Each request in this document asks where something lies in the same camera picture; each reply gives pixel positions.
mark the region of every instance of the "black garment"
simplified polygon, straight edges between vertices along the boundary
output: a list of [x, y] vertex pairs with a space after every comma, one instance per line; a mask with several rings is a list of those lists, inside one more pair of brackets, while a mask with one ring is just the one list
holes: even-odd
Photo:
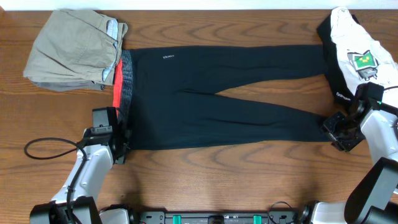
[[[355, 22], [358, 22], [355, 15], [352, 15]], [[338, 103], [348, 111], [348, 108], [353, 102], [354, 95], [347, 87], [346, 80], [344, 79], [343, 72], [340, 70], [337, 61], [337, 48], [336, 44], [331, 41], [331, 23], [330, 16], [328, 16], [317, 28], [319, 37], [323, 42], [323, 58], [328, 65], [329, 72], [325, 74], [329, 82], [331, 92], [335, 97], [335, 103]], [[339, 95], [343, 95], [351, 100], [346, 100]]]
[[264, 80], [326, 73], [321, 45], [171, 47], [129, 52], [132, 149], [328, 140], [320, 131], [322, 116], [215, 95]]

